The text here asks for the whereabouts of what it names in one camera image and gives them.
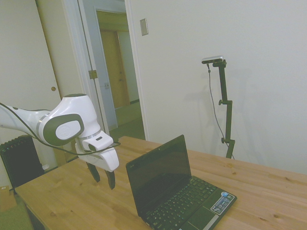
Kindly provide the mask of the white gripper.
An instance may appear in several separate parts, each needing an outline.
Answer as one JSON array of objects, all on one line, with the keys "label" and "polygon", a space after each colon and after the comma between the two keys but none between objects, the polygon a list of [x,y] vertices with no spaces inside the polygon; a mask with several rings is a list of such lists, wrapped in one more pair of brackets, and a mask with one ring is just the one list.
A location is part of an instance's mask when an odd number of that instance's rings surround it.
[{"label": "white gripper", "polygon": [[77,154],[79,155],[78,157],[87,162],[88,169],[96,182],[100,182],[100,175],[96,166],[105,170],[108,185],[110,189],[113,190],[116,185],[114,170],[119,166],[119,160],[115,148],[82,156],[81,154],[84,152],[81,151],[78,144],[75,144],[75,148]]}]

